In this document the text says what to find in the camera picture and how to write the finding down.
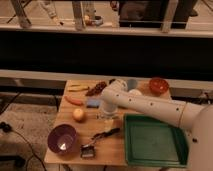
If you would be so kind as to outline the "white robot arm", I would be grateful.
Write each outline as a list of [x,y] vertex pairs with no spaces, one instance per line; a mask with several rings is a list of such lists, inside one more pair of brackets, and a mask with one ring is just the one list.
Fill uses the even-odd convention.
[[104,114],[112,115],[122,106],[190,132],[187,170],[213,171],[213,105],[135,95],[127,89],[127,82],[117,79],[102,90]]

